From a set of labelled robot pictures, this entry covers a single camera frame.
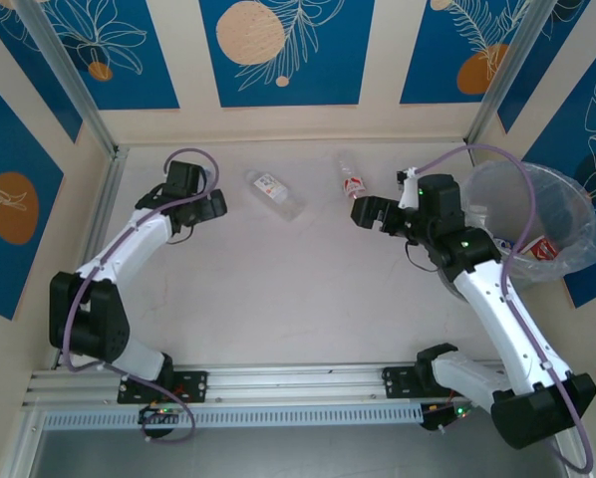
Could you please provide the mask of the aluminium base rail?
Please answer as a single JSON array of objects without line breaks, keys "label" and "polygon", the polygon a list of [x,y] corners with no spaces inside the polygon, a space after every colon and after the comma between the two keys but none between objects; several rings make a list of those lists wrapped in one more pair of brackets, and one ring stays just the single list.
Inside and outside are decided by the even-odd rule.
[{"label": "aluminium base rail", "polygon": [[[406,363],[355,363],[282,366],[191,366],[179,365],[172,371],[206,371],[207,390],[204,403],[195,406],[266,406],[266,405],[323,405],[358,404],[388,400],[403,402],[439,402],[450,392],[426,391],[424,398],[387,399],[382,370],[387,366],[409,366]],[[130,377],[101,365],[78,372],[65,367],[35,371],[24,394],[26,407],[45,408],[95,407],[115,405],[121,380]],[[175,396],[155,382],[145,385]]]}]

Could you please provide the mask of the clear bottle red cap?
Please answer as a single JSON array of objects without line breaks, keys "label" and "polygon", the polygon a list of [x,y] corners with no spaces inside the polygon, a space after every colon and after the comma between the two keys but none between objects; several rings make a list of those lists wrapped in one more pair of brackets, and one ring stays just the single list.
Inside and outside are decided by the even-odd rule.
[{"label": "clear bottle red cap", "polygon": [[[498,237],[494,237],[493,242],[499,249],[506,252],[511,252],[515,246],[513,241]],[[517,250],[517,254],[537,261],[552,261],[558,256],[558,250],[544,235],[541,235],[522,245]]]}]

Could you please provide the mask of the square clear bottle white label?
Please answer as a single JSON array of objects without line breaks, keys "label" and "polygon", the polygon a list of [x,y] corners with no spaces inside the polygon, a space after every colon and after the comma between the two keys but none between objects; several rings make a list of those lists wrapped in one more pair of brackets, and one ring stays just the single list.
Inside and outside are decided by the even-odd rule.
[{"label": "square clear bottle white label", "polygon": [[303,212],[302,199],[271,173],[251,169],[245,178],[251,192],[282,219],[293,221]]}]

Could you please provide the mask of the aluminium frame post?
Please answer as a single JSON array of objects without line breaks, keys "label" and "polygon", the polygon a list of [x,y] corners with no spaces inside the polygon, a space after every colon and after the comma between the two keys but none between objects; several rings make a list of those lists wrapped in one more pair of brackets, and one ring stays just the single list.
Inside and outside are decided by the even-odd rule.
[{"label": "aluminium frame post", "polygon": [[496,116],[527,55],[540,35],[557,0],[531,0],[526,16],[519,24],[491,84],[484,94],[480,107],[471,123],[466,144],[481,142],[489,124]]},{"label": "aluminium frame post", "polygon": [[39,48],[53,75],[104,152],[112,159],[125,158],[129,149],[120,146],[103,121],[99,109],[74,66],[60,38],[35,0],[12,0],[24,26]]}]

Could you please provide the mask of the aluminium side rail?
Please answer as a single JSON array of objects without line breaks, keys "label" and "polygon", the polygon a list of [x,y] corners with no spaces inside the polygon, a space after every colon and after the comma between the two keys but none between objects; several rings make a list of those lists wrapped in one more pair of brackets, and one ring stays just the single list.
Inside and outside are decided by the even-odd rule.
[{"label": "aluminium side rail", "polygon": [[88,263],[105,248],[106,236],[129,152],[130,149],[127,146],[119,146],[109,163],[90,224],[81,265]]}]

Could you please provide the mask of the small circuit board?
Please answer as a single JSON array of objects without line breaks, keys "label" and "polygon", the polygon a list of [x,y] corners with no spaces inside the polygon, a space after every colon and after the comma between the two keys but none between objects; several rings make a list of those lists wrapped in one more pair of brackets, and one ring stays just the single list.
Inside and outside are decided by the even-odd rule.
[{"label": "small circuit board", "polygon": [[424,404],[421,427],[427,431],[445,431],[448,426],[465,418],[472,410],[470,403]]},{"label": "small circuit board", "polygon": [[180,414],[180,409],[147,405],[139,411],[138,424],[141,426],[177,424]]}]

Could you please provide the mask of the clear plastic bin liner bag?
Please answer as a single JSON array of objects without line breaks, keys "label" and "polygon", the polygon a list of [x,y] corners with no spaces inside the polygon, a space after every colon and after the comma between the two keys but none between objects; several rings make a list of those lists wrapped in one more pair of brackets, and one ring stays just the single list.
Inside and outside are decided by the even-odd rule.
[{"label": "clear plastic bin liner bag", "polygon": [[[557,281],[596,264],[596,213],[585,189],[574,179],[538,164],[525,163],[535,196],[535,217],[525,240],[544,235],[558,250],[552,261],[515,255],[509,276],[519,288]],[[489,236],[513,241],[530,214],[525,178],[509,161],[477,166],[460,187],[466,223]]]}]

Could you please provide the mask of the clear bottle red white label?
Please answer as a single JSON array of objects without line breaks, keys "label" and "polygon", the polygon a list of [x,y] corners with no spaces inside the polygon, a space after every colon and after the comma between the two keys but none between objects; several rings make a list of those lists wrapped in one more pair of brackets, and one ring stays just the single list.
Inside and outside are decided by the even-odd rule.
[{"label": "clear bottle red white label", "polygon": [[358,199],[367,194],[367,186],[356,155],[350,150],[339,150],[334,155],[339,182],[346,197]]}]

